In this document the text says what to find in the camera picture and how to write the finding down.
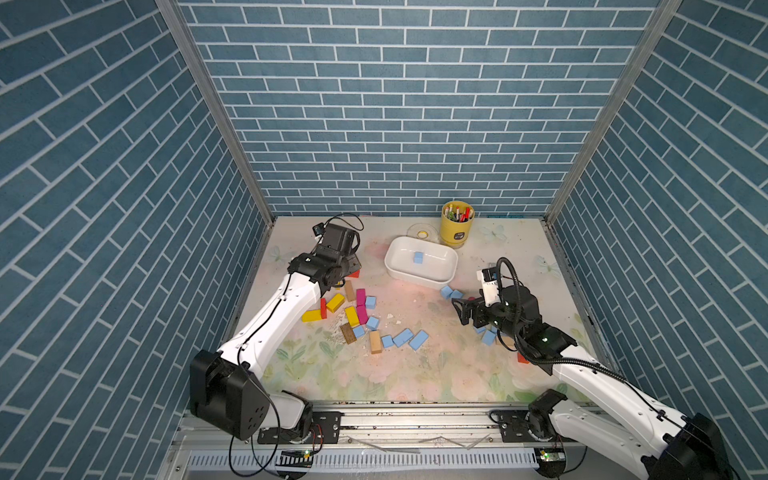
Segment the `white rectangular dish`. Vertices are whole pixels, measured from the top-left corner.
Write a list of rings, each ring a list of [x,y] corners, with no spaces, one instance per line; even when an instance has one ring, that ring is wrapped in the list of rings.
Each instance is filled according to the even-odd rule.
[[[395,279],[441,290],[454,279],[459,257],[450,247],[400,236],[391,242],[384,263]]]

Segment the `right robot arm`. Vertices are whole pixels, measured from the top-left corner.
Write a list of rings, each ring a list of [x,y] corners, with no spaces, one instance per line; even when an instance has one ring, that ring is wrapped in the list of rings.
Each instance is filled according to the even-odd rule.
[[[548,389],[529,405],[533,437],[575,440],[639,479],[736,478],[711,419],[685,415],[602,365],[570,335],[544,322],[536,299],[524,288],[482,291],[491,298],[452,299],[460,322],[492,326],[513,337],[517,353],[529,364],[575,388],[604,413],[597,416]]]

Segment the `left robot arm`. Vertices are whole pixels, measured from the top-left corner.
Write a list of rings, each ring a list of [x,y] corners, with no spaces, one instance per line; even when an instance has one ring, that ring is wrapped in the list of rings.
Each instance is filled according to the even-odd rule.
[[[329,219],[313,227],[316,244],[294,257],[287,274],[258,313],[217,350],[190,364],[190,411],[239,440],[266,431],[278,442],[305,439],[312,403],[291,393],[269,393],[266,367],[293,326],[331,288],[360,270],[360,230]]]

